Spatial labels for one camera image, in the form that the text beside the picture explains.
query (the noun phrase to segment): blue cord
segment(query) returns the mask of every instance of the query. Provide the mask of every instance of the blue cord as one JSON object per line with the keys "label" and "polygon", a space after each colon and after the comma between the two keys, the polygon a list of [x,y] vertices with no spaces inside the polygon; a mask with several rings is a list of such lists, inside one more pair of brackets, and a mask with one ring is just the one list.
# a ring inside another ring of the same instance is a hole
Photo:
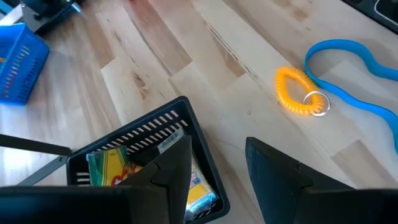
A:
{"label": "blue cord", "polygon": [[398,117],[389,109],[383,108],[378,105],[374,105],[371,103],[366,103],[361,100],[358,100],[348,94],[346,91],[342,90],[338,86],[328,83],[324,80],[317,78],[315,75],[311,73],[311,70],[308,66],[308,61],[310,58],[319,51],[328,50],[328,49],[338,49],[338,50],[346,50],[352,52],[363,60],[368,70],[373,73],[375,76],[386,78],[390,80],[398,81],[398,70],[394,70],[391,68],[387,68],[381,64],[379,64],[376,59],[373,57],[372,53],[362,44],[352,41],[352,40],[325,40],[319,42],[312,46],[310,50],[308,50],[305,61],[304,61],[304,70],[305,73],[313,80],[313,82],[324,90],[327,90],[334,95],[340,97],[346,103],[351,106],[355,106],[362,110],[370,111],[376,115],[382,117],[387,124],[389,125],[392,135],[394,137],[394,145],[396,149],[396,153],[398,153]]}

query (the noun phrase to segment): black metal basket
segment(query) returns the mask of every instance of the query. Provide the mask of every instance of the black metal basket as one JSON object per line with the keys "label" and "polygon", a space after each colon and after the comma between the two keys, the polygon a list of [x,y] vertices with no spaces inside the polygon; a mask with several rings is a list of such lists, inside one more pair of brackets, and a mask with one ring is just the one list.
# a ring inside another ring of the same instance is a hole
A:
{"label": "black metal basket", "polygon": [[174,99],[74,152],[67,160],[68,185],[83,186],[90,184],[86,160],[86,154],[89,152],[123,145],[127,146],[129,156],[134,158],[135,152],[141,152],[158,145],[181,127],[187,134],[191,135],[192,149],[197,157],[200,169],[213,190],[220,196],[220,199],[216,201],[215,206],[209,212],[200,214],[190,223],[206,223],[226,215],[229,212],[229,201],[223,183],[191,104],[185,96]]}

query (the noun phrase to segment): blue basket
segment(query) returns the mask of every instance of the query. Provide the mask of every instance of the blue basket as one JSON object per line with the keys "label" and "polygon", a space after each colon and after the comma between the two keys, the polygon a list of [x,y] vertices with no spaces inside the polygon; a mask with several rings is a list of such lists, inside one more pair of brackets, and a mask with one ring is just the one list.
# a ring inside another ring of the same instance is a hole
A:
{"label": "blue basket", "polygon": [[49,52],[26,24],[0,26],[0,103],[26,104]]}

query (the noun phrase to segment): wooden floor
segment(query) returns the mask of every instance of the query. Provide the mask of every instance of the wooden floor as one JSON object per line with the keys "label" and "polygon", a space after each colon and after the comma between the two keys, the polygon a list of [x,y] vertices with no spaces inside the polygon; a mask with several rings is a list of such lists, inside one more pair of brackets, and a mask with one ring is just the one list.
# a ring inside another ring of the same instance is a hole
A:
{"label": "wooden floor", "polygon": [[[397,68],[398,36],[342,1],[87,0],[49,35],[51,48],[29,104],[0,107],[3,134],[74,150],[185,95],[191,101],[231,201],[213,223],[264,223],[249,181],[245,138],[254,136],[356,188],[398,187],[398,155],[381,118],[328,94],[322,117],[283,109],[274,74],[303,67],[325,39],[353,39]],[[398,83],[359,58],[322,52],[314,73],[360,100],[398,113]],[[302,99],[300,87],[289,83]],[[0,185],[16,184],[53,156],[0,150]],[[65,185],[65,168],[40,185]]]}

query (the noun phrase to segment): metal key ring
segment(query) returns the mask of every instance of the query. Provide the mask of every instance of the metal key ring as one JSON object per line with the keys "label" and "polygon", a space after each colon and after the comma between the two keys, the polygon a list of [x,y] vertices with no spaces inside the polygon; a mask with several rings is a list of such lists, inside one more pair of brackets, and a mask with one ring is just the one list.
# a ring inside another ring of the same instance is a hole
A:
{"label": "metal key ring", "polygon": [[308,97],[310,97],[311,95],[314,95],[314,94],[320,94],[320,95],[322,95],[323,97],[325,97],[326,101],[328,102],[328,107],[326,108],[326,110],[325,110],[324,112],[321,112],[321,113],[313,113],[313,114],[311,114],[311,115],[313,115],[313,116],[318,116],[318,117],[319,117],[319,116],[324,116],[324,115],[330,110],[330,100],[329,100],[329,97],[326,96],[326,94],[322,93],[321,91],[311,91],[311,92],[309,92],[309,93],[304,97],[303,103],[305,104],[305,100],[307,100]]}

